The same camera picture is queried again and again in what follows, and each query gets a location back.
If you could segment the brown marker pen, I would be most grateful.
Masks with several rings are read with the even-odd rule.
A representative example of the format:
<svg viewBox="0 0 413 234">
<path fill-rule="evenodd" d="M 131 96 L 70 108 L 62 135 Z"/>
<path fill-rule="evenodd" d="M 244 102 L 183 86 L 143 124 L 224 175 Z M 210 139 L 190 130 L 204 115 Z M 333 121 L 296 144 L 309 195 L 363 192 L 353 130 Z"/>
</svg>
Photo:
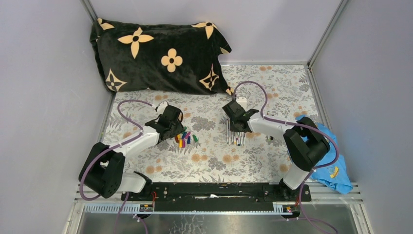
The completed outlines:
<svg viewBox="0 0 413 234">
<path fill-rule="evenodd" d="M 225 121 L 225 134 L 226 134 L 226 143 L 230 144 L 230 129 L 229 129 L 229 120 Z"/>
</svg>

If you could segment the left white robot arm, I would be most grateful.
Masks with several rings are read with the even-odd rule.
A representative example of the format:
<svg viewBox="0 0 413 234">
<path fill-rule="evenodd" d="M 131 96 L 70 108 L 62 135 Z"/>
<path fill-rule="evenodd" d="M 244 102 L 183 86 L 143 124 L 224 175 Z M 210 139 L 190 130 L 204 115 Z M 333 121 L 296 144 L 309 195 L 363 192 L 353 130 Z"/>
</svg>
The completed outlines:
<svg viewBox="0 0 413 234">
<path fill-rule="evenodd" d="M 175 138 L 184 130 L 183 113 L 179 108 L 163 102 L 156 111 L 158 117 L 145 123 L 141 132 L 119 143 L 107 145 L 98 142 L 92 147 L 78 177 L 79 192 L 84 200 L 89 200 L 84 194 L 84 186 L 103 198 L 117 192 L 132 192 L 139 200 L 149 198 L 149 179 L 137 172 L 124 172 L 125 161 L 147 148 Z"/>
</svg>

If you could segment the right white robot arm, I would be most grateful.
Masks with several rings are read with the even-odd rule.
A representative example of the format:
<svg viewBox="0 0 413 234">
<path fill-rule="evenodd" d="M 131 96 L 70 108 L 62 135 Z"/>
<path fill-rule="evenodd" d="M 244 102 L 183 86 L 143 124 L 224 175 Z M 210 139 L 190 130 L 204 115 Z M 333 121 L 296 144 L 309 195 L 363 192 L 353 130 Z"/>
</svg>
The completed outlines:
<svg viewBox="0 0 413 234">
<path fill-rule="evenodd" d="M 287 201 L 298 194 L 298 187 L 309 177 L 315 165 L 330 151 L 328 143 L 316 124 L 308 117 L 297 122 L 281 121 L 263 116 L 258 110 L 246 111 L 232 100 L 223 107 L 229 117 L 229 129 L 234 132 L 260 133 L 270 137 L 283 137 L 292 166 L 281 180 L 279 193 Z"/>
</svg>

